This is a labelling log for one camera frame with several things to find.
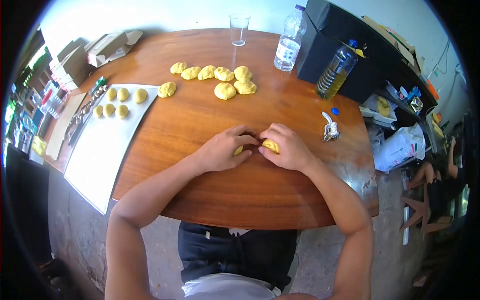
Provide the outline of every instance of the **black pants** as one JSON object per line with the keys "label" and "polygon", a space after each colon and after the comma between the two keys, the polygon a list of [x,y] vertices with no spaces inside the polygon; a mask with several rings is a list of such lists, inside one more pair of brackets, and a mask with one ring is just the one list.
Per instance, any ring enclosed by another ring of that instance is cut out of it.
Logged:
{"label": "black pants", "polygon": [[[205,233],[210,232],[210,239]],[[250,230],[239,236],[228,228],[182,221],[178,249],[183,283],[220,272],[238,274],[270,283],[281,291],[297,246],[296,230]]]}

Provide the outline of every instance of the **hand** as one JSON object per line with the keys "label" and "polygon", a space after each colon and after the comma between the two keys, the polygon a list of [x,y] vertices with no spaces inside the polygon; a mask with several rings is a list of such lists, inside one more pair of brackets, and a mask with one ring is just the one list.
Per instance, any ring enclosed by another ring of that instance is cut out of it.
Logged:
{"label": "hand", "polygon": [[259,147],[258,151],[279,167],[304,172],[305,168],[316,159],[298,133],[283,124],[273,123],[260,134],[260,137],[277,143],[280,154],[275,154],[265,147]]}
{"label": "hand", "polygon": [[191,156],[198,164],[201,173],[223,171],[234,168],[252,155],[251,150],[245,150],[233,156],[235,150],[245,144],[258,145],[258,141],[251,135],[241,135],[255,131],[246,126],[238,125],[216,134]]}

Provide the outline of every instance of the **person's left hand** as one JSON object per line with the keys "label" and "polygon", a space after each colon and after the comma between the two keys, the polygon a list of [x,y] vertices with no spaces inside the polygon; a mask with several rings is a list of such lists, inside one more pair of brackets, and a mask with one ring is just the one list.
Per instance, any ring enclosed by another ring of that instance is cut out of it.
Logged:
{"label": "person's left hand", "polygon": [[234,168],[252,155],[251,150],[244,150],[233,155],[235,150],[245,144],[258,145],[251,135],[241,135],[244,132],[255,136],[255,131],[246,126],[238,125],[216,134],[191,156],[195,159],[202,173],[223,171]]}

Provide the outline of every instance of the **bottle cap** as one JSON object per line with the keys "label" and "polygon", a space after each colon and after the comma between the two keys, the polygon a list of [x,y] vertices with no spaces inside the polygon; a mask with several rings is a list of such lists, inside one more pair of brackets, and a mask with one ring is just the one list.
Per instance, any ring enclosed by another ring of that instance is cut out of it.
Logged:
{"label": "bottle cap", "polygon": [[353,48],[356,48],[359,45],[357,41],[354,39],[351,39],[350,41],[348,41],[348,44],[350,45],[350,47],[353,47]]}

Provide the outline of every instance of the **white wall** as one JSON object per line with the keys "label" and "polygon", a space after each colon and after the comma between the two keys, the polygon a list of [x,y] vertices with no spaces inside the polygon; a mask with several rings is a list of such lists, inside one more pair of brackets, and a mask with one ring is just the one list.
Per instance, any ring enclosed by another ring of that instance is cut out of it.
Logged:
{"label": "white wall", "polygon": [[[151,34],[195,28],[228,28],[228,15],[235,12],[252,16],[249,29],[280,34],[283,31],[283,21],[293,11],[295,4],[306,5],[306,2],[307,0],[57,0],[40,22],[40,27],[53,55],[73,39],[83,37],[93,40],[103,33],[126,29],[141,29],[146,34]],[[448,41],[446,32],[422,0],[332,2],[358,17],[367,15],[401,34],[425,57],[425,76],[438,62]],[[454,82],[455,66],[459,60],[453,46],[450,46],[447,60],[447,74],[438,73],[438,77],[433,74],[431,82],[437,89],[444,85],[439,92],[439,106],[434,110],[442,113],[441,125],[450,120],[446,130],[449,132],[461,120],[467,107],[467,96],[460,85],[461,77],[457,76]],[[444,62],[441,70],[445,71]]]}

